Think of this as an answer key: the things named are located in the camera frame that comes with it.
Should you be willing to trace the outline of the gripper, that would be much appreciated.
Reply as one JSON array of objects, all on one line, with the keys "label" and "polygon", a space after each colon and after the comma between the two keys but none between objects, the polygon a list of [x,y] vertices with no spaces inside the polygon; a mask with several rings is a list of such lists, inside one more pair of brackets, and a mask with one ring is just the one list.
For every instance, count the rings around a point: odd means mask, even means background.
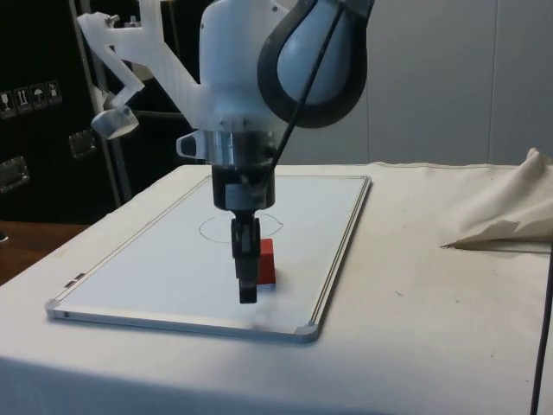
[{"label": "gripper", "polygon": [[213,203],[235,212],[231,243],[241,304],[257,302],[261,238],[259,219],[253,212],[272,207],[276,200],[275,174],[265,182],[266,170],[264,166],[212,166]]}]

